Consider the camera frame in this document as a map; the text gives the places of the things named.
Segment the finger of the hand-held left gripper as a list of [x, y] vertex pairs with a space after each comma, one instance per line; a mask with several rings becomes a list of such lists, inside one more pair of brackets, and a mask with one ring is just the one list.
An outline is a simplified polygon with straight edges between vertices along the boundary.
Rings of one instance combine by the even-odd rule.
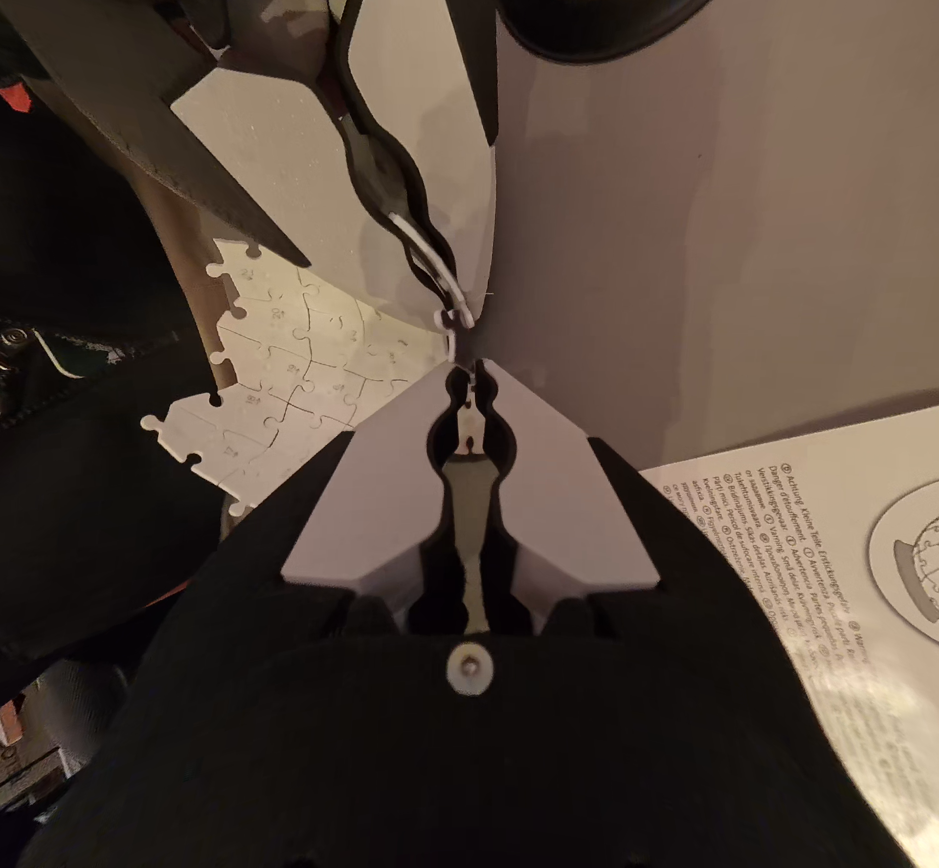
[[421, 252], [358, 192], [344, 134], [310, 87], [217, 67], [170, 108], [314, 275], [402, 322], [436, 324], [444, 303]]
[[496, 0], [346, 0], [337, 72], [353, 187], [429, 294], [482, 312], [497, 208]]

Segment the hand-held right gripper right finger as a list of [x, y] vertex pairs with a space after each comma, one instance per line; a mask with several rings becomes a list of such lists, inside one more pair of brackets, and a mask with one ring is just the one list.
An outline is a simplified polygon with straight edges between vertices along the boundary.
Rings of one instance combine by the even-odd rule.
[[562, 601], [656, 588], [586, 432], [489, 359], [476, 363], [475, 400], [497, 471], [480, 551], [489, 630], [535, 634]]

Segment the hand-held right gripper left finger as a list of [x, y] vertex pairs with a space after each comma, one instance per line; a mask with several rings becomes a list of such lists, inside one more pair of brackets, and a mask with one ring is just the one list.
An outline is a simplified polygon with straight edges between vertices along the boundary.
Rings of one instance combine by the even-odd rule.
[[443, 362], [367, 417], [282, 568], [292, 584], [382, 600], [397, 625], [425, 592], [421, 549], [452, 518], [442, 463], [468, 375]]

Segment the partly built puzzle ball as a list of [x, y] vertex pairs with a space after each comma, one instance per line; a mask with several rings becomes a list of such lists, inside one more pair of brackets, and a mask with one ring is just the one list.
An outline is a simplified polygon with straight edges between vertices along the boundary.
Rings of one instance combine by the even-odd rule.
[[[452, 362], [445, 331], [402, 322], [275, 255], [252, 257], [248, 246], [216, 240], [219, 264], [242, 316], [218, 321], [223, 350], [237, 381], [217, 393], [173, 401], [164, 416], [140, 425], [194, 474], [233, 498], [229, 511], [247, 516], [234, 541], [265, 557], [272, 580], [290, 585], [282, 568], [313, 506], [332, 477], [355, 428], [440, 363]], [[455, 545], [446, 463], [462, 448], [460, 417], [442, 463], [452, 518], [422, 546], [425, 592], [407, 614], [417, 634], [461, 634], [467, 627], [466, 576]]]

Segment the curved white puzzle piece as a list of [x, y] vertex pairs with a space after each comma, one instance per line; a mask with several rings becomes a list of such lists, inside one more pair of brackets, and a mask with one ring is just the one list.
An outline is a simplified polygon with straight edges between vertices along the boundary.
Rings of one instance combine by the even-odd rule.
[[431, 269], [431, 273], [435, 276], [438, 287], [442, 293], [446, 295], [450, 309], [443, 311], [442, 315], [464, 329], [473, 329], [475, 319], [470, 310], [467, 296], [464, 294], [456, 276], [448, 267], [440, 253], [432, 247], [429, 240], [427, 240], [417, 228], [412, 226], [405, 217], [396, 213], [390, 213], [389, 219], [395, 228], [400, 229], [404, 233], [408, 242], [419, 253], [423, 263]]

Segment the white instruction sheet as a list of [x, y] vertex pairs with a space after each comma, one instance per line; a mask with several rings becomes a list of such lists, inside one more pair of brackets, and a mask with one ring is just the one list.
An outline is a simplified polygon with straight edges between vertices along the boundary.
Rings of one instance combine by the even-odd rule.
[[937, 866], [937, 408], [641, 473], [734, 565], [852, 780]]

